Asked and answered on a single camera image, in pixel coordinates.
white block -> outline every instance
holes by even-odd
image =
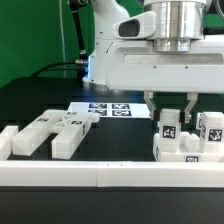
[[[96,187],[97,163],[64,161],[2,161],[0,186]]]
[[[52,158],[70,159],[88,133],[91,124],[98,122],[97,113],[77,113],[52,141]]]
[[[30,156],[50,135],[48,126],[58,122],[65,111],[47,110],[13,139],[13,154]]]
[[[186,151],[168,153],[160,150],[157,150],[156,153],[160,162],[223,162],[224,160],[224,155],[220,153],[190,153]]]
[[[154,141],[153,141],[153,155],[157,162],[160,161],[160,155],[159,155],[159,133],[156,133],[154,135]]]
[[[195,134],[190,134],[189,132],[180,133],[180,146],[182,148],[185,147],[189,152],[199,152],[199,142],[200,138]]]
[[[97,183],[98,187],[223,187],[223,170],[217,167],[221,164],[121,162],[120,167],[101,167]]]
[[[202,115],[203,113],[197,114],[196,130],[201,130]]]
[[[11,140],[17,133],[17,126],[7,126],[0,134],[0,160],[7,160],[12,153]]]
[[[167,152],[176,152],[179,148],[181,124],[180,110],[163,109],[160,113],[159,148]]]
[[[200,149],[204,153],[224,153],[224,114],[205,112],[202,115]]]

metal cylinder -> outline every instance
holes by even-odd
[[[156,13],[155,52],[188,52],[192,39],[203,38],[206,5],[200,2],[166,1],[146,5]]]

stacked white blocks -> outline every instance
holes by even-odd
[[[154,136],[153,153],[156,160],[161,162],[224,161],[224,114],[219,112],[203,113],[199,138],[195,134],[179,132],[178,113],[178,110],[162,110],[160,132]],[[170,129],[176,130],[175,138],[174,135],[167,135],[168,124],[171,126]]]

green background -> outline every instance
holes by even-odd
[[[135,0],[118,0],[134,16],[142,11]],[[77,38],[67,0],[63,0],[66,60],[78,57]],[[93,50],[91,6],[80,10],[86,48]],[[206,19],[208,26],[223,26],[217,15]],[[63,61],[58,0],[1,0],[0,7],[0,87],[18,77],[30,76],[41,67]],[[49,76],[63,77],[63,73]]]

black cable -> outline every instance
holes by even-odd
[[[88,1],[85,1],[85,0],[83,1],[69,0],[69,6],[72,11],[73,20],[75,22],[75,30],[76,30],[77,40],[78,40],[80,59],[87,59],[88,55],[85,49],[78,10],[82,7],[85,7],[87,5],[87,2]]]
[[[43,70],[46,70],[48,68],[53,68],[61,65],[75,65],[76,63],[74,61],[68,61],[68,62],[57,62],[54,64],[50,64],[47,66],[44,66],[43,68],[39,69],[38,71],[34,72],[30,77],[36,78]]]
[[[85,49],[85,45],[84,45],[84,40],[83,40],[81,23],[80,23],[78,11],[72,11],[72,15],[73,15],[73,19],[74,19],[74,22],[75,22],[76,36],[77,36],[78,45],[79,45],[79,58],[83,59],[83,60],[87,60],[88,59],[88,55],[87,55],[87,52],[86,52],[86,49]],[[79,80],[81,88],[83,87],[82,79],[86,75],[87,75],[86,71],[78,71],[77,72],[77,78]]]
[[[33,76],[32,78],[36,78],[38,75],[40,75],[42,72],[58,72],[58,71],[82,71],[84,68],[62,68],[62,69],[43,69],[41,70],[36,76]]]
[[[219,16],[224,21],[224,12],[222,11],[220,1],[219,0],[214,0],[214,4],[215,4],[216,12],[219,14]]]
[[[143,7],[144,6],[144,1],[145,0],[137,0],[137,2]]]

